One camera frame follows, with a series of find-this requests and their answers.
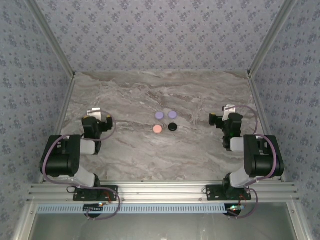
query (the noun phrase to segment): black mounting bracket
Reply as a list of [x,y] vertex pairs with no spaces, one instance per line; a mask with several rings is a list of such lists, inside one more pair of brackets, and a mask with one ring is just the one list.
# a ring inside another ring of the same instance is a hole
[[[103,188],[109,188],[118,192],[118,186],[116,185],[103,185]],[[110,191],[95,190],[95,189],[82,189],[76,188],[73,193],[73,201],[75,202],[116,202],[117,196]]]
[[208,201],[240,201],[243,200],[241,196],[246,200],[251,200],[250,192],[244,188],[234,188],[230,184],[230,173],[222,181],[222,185],[206,185],[206,199]]

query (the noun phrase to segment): metal frame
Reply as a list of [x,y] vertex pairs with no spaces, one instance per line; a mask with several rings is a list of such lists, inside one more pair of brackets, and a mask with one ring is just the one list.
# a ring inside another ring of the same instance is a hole
[[298,0],[284,0],[278,14],[276,15],[266,37],[264,38],[257,54],[255,55],[249,68],[251,77],[256,74],[260,65],[264,61],[268,51],[273,45],[278,33],[283,28],[285,22]]
[[[262,130],[264,134],[272,135],[271,129],[268,124],[268,120],[262,105],[261,99],[259,97],[258,89],[255,81],[252,79],[251,74],[248,75],[248,81],[251,88],[253,100],[255,102],[256,109],[260,118]],[[286,173],[281,177],[283,182],[286,182]],[[303,211],[302,204],[300,201],[288,201],[287,207],[290,212],[291,221],[294,227],[295,234],[298,240],[313,240],[310,228],[307,224],[307,218]]]
[[[235,201],[207,201],[206,185],[221,185],[221,181],[102,181],[102,185],[117,185],[123,204],[198,204],[234,203]],[[253,187],[260,203],[287,203],[299,201],[297,188],[292,182],[268,180],[256,183]],[[27,197],[36,204],[74,204],[73,194],[66,191],[65,185],[51,183],[33,184]],[[97,203],[84,201],[84,204]]]
[[[59,134],[68,110],[69,102],[74,89],[75,81],[73,70],[63,53],[59,43],[50,29],[45,17],[35,0],[24,0],[29,10],[33,14],[36,22],[43,31],[53,51],[60,60],[64,70],[70,75],[71,81],[65,96],[64,104],[56,125],[55,134]],[[278,33],[286,22],[288,15],[296,4],[297,0],[285,0],[281,9],[275,18],[265,40],[263,41],[257,55],[251,66],[248,76],[249,85],[253,94],[254,102],[260,117],[263,132],[271,134],[270,127],[259,98],[257,88],[252,76],[257,72],[265,56],[271,48]],[[298,240],[312,240],[311,231],[307,225],[302,205],[299,201],[299,195],[294,183],[285,182],[284,176],[281,180],[270,179],[256,183],[253,188],[259,195],[261,203],[287,203],[290,212],[291,221]],[[16,226],[14,240],[27,240],[31,234],[35,216],[39,205],[43,204],[74,204],[73,195],[66,192],[65,186],[43,183],[43,177],[39,184],[33,184],[30,193],[27,196],[27,203],[23,208],[20,220]],[[123,204],[210,204],[207,201],[206,194],[203,192],[206,185],[220,185],[220,181],[154,181],[154,182],[134,182],[134,181],[105,181],[103,185],[118,185],[119,195]],[[231,201],[214,201],[213,203],[232,203]]]
[[55,53],[56,57],[59,59],[63,69],[65,70],[65,72],[68,74],[69,77],[72,77],[74,75],[74,71],[64,51],[60,47],[58,40],[56,39],[54,33],[49,27],[49,24],[47,23],[45,16],[41,12],[39,5],[36,3],[35,0],[24,0],[24,2],[27,5],[28,9],[30,10],[31,14],[33,15],[34,20],[41,28],[44,36],[46,37],[46,40],[51,45],[52,50]]

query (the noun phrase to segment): small round puck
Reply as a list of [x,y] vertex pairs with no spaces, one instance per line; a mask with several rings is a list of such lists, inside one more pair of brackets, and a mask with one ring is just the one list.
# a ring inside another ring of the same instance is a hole
[[155,134],[160,134],[160,133],[162,132],[162,126],[160,126],[160,125],[155,125],[155,126],[153,127],[153,132],[154,132]]
[[162,111],[157,111],[155,113],[155,118],[158,119],[158,120],[161,120],[165,117],[165,114],[162,112]]
[[175,119],[175,118],[177,118],[177,116],[178,116],[178,113],[177,113],[176,111],[170,111],[170,112],[168,113],[168,117],[169,117],[170,119]]
[[178,126],[177,124],[175,124],[174,122],[170,123],[168,126],[169,130],[174,132],[175,130],[177,130]]

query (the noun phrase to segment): cable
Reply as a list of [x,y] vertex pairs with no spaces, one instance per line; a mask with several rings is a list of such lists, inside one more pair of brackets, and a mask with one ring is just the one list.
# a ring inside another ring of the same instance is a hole
[[257,191],[254,190],[253,188],[247,188],[247,190],[253,191],[254,194],[255,194],[255,204],[254,204],[253,209],[252,209],[248,214],[246,214],[246,215],[244,215],[244,216],[238,216],[238,215],[235,214],[234,212],[227,210],[227,212],[228,212],[229,214],[234,215],[234,216],[231,216],[232,218],[235,218],[235,219],[245,219],[245,218],[247,218],[247,217],[250,217],[250,216],[257,210],[257,208],[258,208],[258,194],[257,194]]
[[243,198],[244,200],[245,200],[245,204],[244,204],[244,208],[246,208],[246,206],[247,206],[247,199],[246,199],[246,197],[245,196],[243,196],[242,194],[240,194],[240,196],[239,196],[240,198]]
[[66,188],[66,191],[69,193],[69,194],[74,194],[76,192],[76,187],[75,186],[68,186]]
[[[102,110],[97,110],[97,111],[93,111],[93,112],[102,112],[102,113],[107,113],[106,111],[102,111]],[[114,122],[114,130],[113,132],[103,138],[103,139],[88,139],[88,140],[92,140],[92,141],[95,141],[95,142],[99,142],[99,141],[104,141],[108,138],[110,138],[114,132],[116,131],[116,122],[113,119],[113,122]],[[54,143],[52,144],[52,146],[49,148],[47,154],[45,155],[45,158],[44,158],[44,161],[43,161],[43,165],[42,165],[42,174],[43,174],[43,177],[45,180],[47,180],[48,182],[52,183],[52,184],[57,184],[57,185],[69,185],[69,187],[75,187],[75,188],[81,188],[81,189],[89,189],[89,190],[104,190],[104,191],[108,191],[108,192],[112,192],[113,194],[116,195],[116,198],[118,199],[118,206],[115,210],[115,212],[111,215],[108,215],[106,217],[99,217],[99,218],[91,218],[89,217],[89,215],[87,214],[86,216],[88,217],[88,220],[94,220],[94,221],[99,221],[99,220],[106,220],[106,219],[110,219],[112,217],[114,217],[115,215],[117,215],[117,213],[120,211],[120,208],[121,208],[121,199],[120,199],[120,196],[119,194],[114,191],[113,189],[111,188],[108,188],[108,187],[88,187],[88,186],[83,186],[83,185],[76,185],[76,184],[70,184],[69,182],[59,182],[59,181],[55,181],[55,180],[52,180],[48,177],[47,173],[46,173],[46,168],[47,168],[47,163],[48,163],[48,160],[49,160],[49,156],[51,155],[52,151],[54,150],[55,146],[64,138],[66,137],[69,137],[70,135],[63,135],[63,136],[60,136],[57,140],[54,141]]]
[[106,195],[107,195],[107,197],[108,197],[109,203],[111,203],[111,198],[110,198],[110,195],[109,195],[109,192],[108,192],[108,191],[106,191]]
[[94,110],[94,111],[90,111],[89,113],[90,114],[93,114],[93,113],[104,113],[107,116],[110,115],[110,117],[113,119],[114,128],[113,128],[113,131],[111,132],[111,134],[106,136],[105,138],[101,138],[101,139],[83,138],[84,140],[91,140],[91,141],[94,141],[94,142],[102,142],[104,140],[109,139],[116,132],[117,123],[116,123],[115,119],[112,117],[112,115],[110,113],[108,113],[107,111],[103,111],[103,110]]
[[264,176],[264,177],[258,177],[250,182],[248,182],[245,187],[248,187],[252,184],[255,184],[256,182],[258,181],[261,181],[261,180],[265,180],[265,179],[268,179],[270,178],[274,173],[275,173],[275,170],[276,170],[276,167],[277,167],[277,153],[276,153],[276,149],[275,149],[275,146],[272,144],[272,142],[269,140],[269,138],[267,138],[266,136],[264,135],[261,135],[261,134],[256,134],[256,136],[259,136],[261,138],[263,138],[264,140],[266,140],[266,142],[270,145],[271,147],[271,150],[272,150],[272,155],[273,155],[273,165],[272,165],[272,169],[270,171],[270,173],[267,175],[267,176]]
[[255,134],[257,132],[257,130],[258,130],[258,115],[257,115],[256,111],[252,107],[249,107],[247,105],[231,106],[231,107],[225,108],[224,110],[235,109],[235,108],[247,108],[247,109],[250,109],[253,112],[254,117],[255,117],[255,128],[254,128],[253,134]]

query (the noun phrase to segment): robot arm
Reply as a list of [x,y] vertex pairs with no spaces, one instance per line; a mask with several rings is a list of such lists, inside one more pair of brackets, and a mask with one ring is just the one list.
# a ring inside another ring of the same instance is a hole
[[[227,105],[222,110],[234,107]],[[266,177],[270,174],[274,156],[271,146],[262,137],[256,135],[244,135],[241,137],[241,125],[243,116],[234,111],[235,108],[224,111],[223,116],[209,115],[209,124],[221,129],[224,133],[222,138],[223,147],[230,152],[242,152],[244,156],[243,167],[228,173],[222,181],[222,185],[207,185],[207,200],[241,200],[240,195],[250,200],[250,193],[246,188],[256,178]],[[284,173],[284,162],[281,156],[277,139],[273,135],[266,136],[274,146],[276,152],[276,167],[271,177],[279,177]]]
[[[92,111],[99,111],[100,108],[93,108]],[[101,121],[101,113],[88,113],[82,118],[84,138],[81,135],[71,135],[62,139],[55,146],[46,164],[46,174],[55,178],[55,181],[70,183],[73,185],[86,187],[99,187],[98,176],[88,172],[80,166],[80,155],[97,155],[101,149],[99,141],[102,132],[107,132],[113,127],[111,116],[107,116],[105,121]],[[49,137],[44,153],[40,161],[40,171],[42,173],[45,157],[53,143],[61,135]]]

